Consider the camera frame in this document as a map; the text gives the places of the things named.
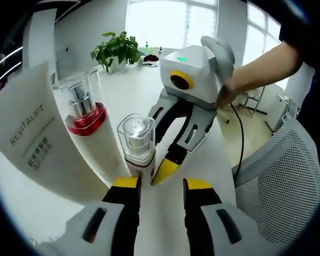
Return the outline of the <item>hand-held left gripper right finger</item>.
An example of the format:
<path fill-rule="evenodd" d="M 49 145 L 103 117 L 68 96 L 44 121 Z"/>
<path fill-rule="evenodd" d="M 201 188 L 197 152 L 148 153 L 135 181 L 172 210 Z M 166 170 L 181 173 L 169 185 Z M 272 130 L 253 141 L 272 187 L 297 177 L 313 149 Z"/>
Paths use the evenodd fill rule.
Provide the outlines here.
<path fill-rule="evenodd" d="M 183 179 L 185 227 L 190 255 L 257 255 L 251 234 L 241 233 L 231 213 L 213 187 L 204 180 Z"/>

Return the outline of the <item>person's right hand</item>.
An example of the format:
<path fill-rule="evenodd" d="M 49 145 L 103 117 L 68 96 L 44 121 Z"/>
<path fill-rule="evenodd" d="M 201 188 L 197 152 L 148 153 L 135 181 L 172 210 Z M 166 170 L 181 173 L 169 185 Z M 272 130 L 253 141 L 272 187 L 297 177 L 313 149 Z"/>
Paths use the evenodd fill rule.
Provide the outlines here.
<path fill-rule="evenodd" d="M 242 92 L 239 69 L 233 72 L 231 78 L 227 79 L 221 87 L 217 97 L 217 107 L 226 106 L 232 103 L 236 97 Z"/>

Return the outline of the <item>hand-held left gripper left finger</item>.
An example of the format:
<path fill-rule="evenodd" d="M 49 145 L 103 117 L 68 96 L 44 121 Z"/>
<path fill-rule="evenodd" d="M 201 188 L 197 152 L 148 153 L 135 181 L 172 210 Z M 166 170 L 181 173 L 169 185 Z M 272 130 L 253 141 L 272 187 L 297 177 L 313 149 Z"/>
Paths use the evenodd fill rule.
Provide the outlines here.
<path fill-rule="evenodd" d="M 66 225 L 66 255 L 134 255 L 141 177 L 120 178 Z"/>

